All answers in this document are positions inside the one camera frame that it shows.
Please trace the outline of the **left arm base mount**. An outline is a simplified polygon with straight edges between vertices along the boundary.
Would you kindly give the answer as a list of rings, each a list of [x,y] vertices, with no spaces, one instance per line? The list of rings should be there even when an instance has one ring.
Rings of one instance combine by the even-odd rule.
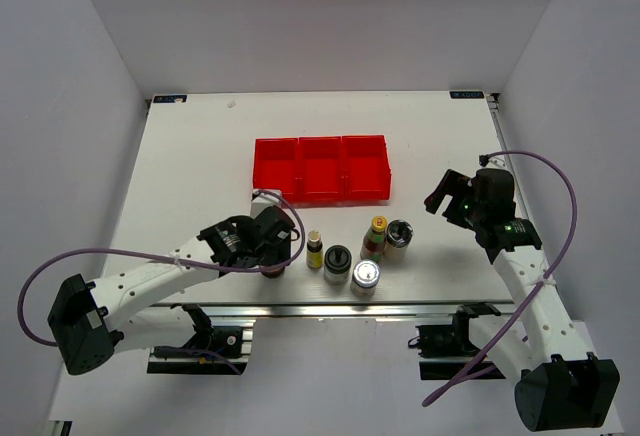
[[[254,322],[209,316],[196,304],[168,307],[177,321],[185,320],[188,337],[150,350],[148,374],[229,375],[244,373],[251,354]]]

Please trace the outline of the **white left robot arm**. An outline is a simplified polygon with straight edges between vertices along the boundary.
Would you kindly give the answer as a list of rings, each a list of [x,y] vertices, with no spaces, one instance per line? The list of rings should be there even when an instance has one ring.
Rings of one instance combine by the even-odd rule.
[[[68,374],[86,374],[117,353],[158,347],[180,356],[226,362],[215,328],[196,303],[181,312],[159,302],[229,273],[280,276],[299,257],[304,226],[295,210],[267,205],[255,217],[231,216],[167,255],[140,254],[142,265],[87,281],[65,279],[47,322]]]

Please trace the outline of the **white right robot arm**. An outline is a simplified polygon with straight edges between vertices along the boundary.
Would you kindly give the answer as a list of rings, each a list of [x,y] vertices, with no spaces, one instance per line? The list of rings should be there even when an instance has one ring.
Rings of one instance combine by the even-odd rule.
[[[425,201],[435,213],[451,200],[446,220],[472,231],[517,308],[507,322],[493,311],[472,312],[453,327],[461,353],[489,358],[514,385],[517,413],[532,431],[597,428],[620,382],[610,359],[598,358],[568,315],[533,224],[517,217],[515,182],[503,169],[469,177],[447,170]]]

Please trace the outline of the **small yellow label bottle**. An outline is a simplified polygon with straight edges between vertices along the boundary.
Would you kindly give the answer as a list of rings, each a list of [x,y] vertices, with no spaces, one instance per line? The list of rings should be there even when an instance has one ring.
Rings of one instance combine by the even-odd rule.
[[[307,236],[306,264],[313,270],[323,266],[323,242],[321,233],[317,230],[310,231]]]

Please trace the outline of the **red lid sauce jar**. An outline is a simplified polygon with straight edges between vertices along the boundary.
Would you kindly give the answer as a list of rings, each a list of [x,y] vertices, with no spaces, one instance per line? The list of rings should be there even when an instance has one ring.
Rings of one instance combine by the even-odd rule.
[[[268,269],[267,267],[261,267],[261,274],[268,279],[277,279],[281,277],[285,272],[285,267],[278,267],[275,269]]]

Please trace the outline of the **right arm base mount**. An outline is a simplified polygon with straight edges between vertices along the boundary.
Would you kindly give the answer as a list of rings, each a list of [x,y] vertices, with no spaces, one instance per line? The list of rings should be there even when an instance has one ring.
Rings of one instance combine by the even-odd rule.
[[[422,381],[451,379],[479,352],[469,340],[469,322],[481,316],[501,316],[492,304],[461,305],[446,324],[427,323],[416,327],[407,347],[418,352]]]

